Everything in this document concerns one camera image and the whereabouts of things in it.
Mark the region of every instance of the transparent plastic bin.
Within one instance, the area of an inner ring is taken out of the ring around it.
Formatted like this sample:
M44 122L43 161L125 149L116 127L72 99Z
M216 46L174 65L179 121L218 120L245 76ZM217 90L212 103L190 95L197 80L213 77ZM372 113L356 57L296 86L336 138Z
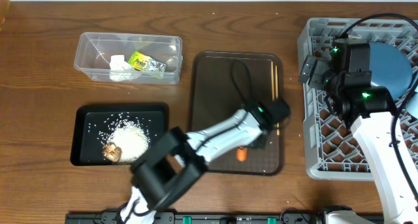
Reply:
M307 55L331 59L330 52L333 49L334 38L357 20L356 18L309 19L297 40L299 71ZM396 47L410 60L414 76L417 74L418 32L408 22L367 20L354 27L349 35ZM326 93L309 88L307 84L303 85L303 90L305 103L303 137L308 175L318 180L373 181L367 160L351 131L346 129L341 118L330 114L323 100ZM397 107L404 100L406 93L401 98L395 99ZM418 119L403 110L400 124L405 143L418 169Z
M124 55L127 61L134 51L152 57L167 65L162 78L155 72L110 70L110 57ZM74 67L94 81L115 82L110 74L137 75L132 80L118 83L177 84L182 69L182 40L180 37L120 33L83 33L78 42Z

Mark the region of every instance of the white basket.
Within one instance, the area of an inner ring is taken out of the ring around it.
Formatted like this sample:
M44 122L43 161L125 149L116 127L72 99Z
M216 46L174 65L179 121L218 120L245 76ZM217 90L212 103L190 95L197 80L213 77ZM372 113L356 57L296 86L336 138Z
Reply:
M311 18L298 38L299 71L307 55L331 59L334 38L358 19ZM403 20L368 20L354 27L350 35L385 42L397 47L418 70L418 33ZM305 120L303 135L306 172L313 179L373 181L367 161L344 122L332 116L323 102L325 92L303 86ZM396 105L403 101L397 99ZM418 120L406 111L400 116L402 133L418 169Z

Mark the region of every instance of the green tape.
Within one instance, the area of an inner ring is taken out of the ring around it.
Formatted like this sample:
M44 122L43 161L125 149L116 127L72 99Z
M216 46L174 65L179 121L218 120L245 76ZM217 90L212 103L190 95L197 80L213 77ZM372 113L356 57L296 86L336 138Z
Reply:
M276 218L274 218L274 217L267 218L267 224L276 224Z
M191 224L191 217L183 217L183 224Z

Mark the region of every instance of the wooden table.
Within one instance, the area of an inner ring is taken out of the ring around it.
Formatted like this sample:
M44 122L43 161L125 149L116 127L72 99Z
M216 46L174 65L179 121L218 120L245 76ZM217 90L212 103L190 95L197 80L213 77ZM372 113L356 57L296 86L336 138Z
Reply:
M345 204L380 213L371 182L317 181L304 165L297 42L311 17L361 18L408 3L24 3L10 6L0 33L0 223L63 223L71 211L115 208L130 196L128 167L74 167L76 110L89 103L166 102L170 127L186 129L193 58L202 51L277 55L292 121L285 167L275 177L207 174L173 208L179 212L277 213ZM83 32L177 35L183 69L176 86L93 82L73 67Z

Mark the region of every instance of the white tissue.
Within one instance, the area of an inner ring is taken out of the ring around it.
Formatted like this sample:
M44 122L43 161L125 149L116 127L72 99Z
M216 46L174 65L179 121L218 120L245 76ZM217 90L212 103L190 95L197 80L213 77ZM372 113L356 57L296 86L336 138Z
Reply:
M110 57L110 74L109 77L115 82L123 80L134 80L140 76L140 73L119 72L119 71L133 71L136 70L125 61L124 55L113 55Z

